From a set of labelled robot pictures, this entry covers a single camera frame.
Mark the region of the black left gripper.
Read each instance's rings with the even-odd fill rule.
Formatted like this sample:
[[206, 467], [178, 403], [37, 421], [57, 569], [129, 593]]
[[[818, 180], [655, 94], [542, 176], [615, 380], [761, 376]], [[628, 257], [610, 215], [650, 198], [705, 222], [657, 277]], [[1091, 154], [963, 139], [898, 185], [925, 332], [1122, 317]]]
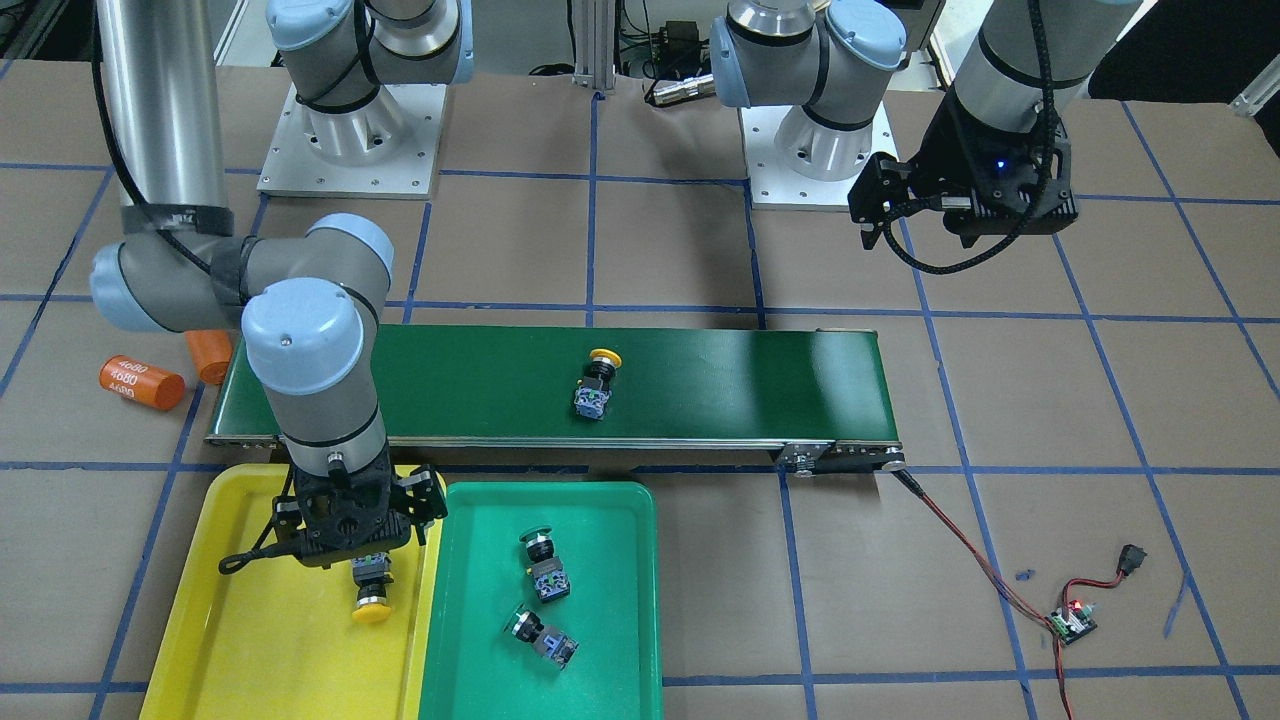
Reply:
[[863, 249], [873, 250], [899, 218], [942, 211], [943, 197], [969, 202], [943, 211], [945, 228], [966, 249], [982, 236], [1011, 234], [1027, 210], [1032, 214], [1023, 234], [1065, 229], [1079, 217], [1071, 145], [1060, 119], [1052, 128], [1047, 147], [1039, 118], [1028, 132], [1011, 133], [987, 126], [955, 96], [945, 96], [910, 161], [873, 152], [850, 188], [847, 206]]

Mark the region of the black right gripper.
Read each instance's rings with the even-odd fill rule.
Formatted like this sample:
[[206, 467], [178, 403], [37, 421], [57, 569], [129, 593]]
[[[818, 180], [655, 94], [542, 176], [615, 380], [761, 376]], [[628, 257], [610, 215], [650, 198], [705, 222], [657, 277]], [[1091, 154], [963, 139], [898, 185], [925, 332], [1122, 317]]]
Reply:
[[306, 568], [390, 552], [412, 539], [425, 546], [428, 529], [448, 515], [434, 465], [402, 477], [387, 455], [338, 479], [289, 462], [271, 505], [273, 557], [293, 557]]

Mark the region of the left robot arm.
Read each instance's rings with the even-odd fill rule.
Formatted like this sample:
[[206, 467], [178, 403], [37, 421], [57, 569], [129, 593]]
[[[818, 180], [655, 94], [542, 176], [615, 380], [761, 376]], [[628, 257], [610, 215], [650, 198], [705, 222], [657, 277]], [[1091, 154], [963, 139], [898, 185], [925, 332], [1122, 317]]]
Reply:
[[913, 46], [883, 3], [731, 1], [710, 28], [710, 70], [739, 110], [756, 208], [847, 211], [867, 249], [936, 211], [972, 247], [1078, 218], [1060, 113], [1139, 6], [992, 3], [910, 158], [883, 101]]

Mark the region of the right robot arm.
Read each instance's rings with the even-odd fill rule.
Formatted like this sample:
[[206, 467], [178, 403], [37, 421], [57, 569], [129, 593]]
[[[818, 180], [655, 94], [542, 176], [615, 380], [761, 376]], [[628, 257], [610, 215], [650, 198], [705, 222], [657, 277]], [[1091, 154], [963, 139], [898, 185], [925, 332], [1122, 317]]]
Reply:
[[238, 329], [289, 464], [265, 538], [219, 564], [307, 568], [424, 543], [447, 515], [439, 475], [402, 477], [374, 379], [394, 247], [333, 213], [298, 237], [237, 234], [201, 1], [97, 1], [100, 126], [124, 199], [122, 241], [100, 250], [91, 297], [132, 332]]

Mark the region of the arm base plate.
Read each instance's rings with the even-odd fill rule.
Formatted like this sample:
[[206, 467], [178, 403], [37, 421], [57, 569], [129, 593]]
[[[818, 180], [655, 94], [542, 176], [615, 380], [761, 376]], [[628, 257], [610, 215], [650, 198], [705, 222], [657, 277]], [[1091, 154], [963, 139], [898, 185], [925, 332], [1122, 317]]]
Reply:
[[883, 105], [854, 131], [824, 127], [800, 106], [739, 110], [756, 209], [847, 213], [847, 195], [870, 155], [899, 154]]
[[346, 114], [324, 114], [292, 94], [257, 188], [273, 197], [429, 200], [436, 178], [445, 85], [390, 85]]

